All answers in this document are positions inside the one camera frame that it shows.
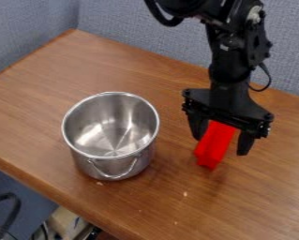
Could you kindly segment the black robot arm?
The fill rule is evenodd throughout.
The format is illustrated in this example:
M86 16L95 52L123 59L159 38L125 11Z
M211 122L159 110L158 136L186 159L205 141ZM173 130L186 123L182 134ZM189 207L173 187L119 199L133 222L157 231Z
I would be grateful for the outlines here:
M237 154L270 135L273 113L252 98L250 75L270 58L262 0L145 0L155 20L174 27L187 18L206 26L211 51L210 87L185 89L183 111L193 137L207 135L214 120L241 130Z

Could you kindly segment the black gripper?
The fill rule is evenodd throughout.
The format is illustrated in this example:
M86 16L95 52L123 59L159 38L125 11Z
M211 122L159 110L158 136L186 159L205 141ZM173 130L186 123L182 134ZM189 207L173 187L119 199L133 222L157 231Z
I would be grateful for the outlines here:
M209 128L209 120L242 130L237 155L246 156L256 139L270 135L274 115L250 97L250 79L241 82L210 83L210 88L187 88L182 92L193 138L199 141Z

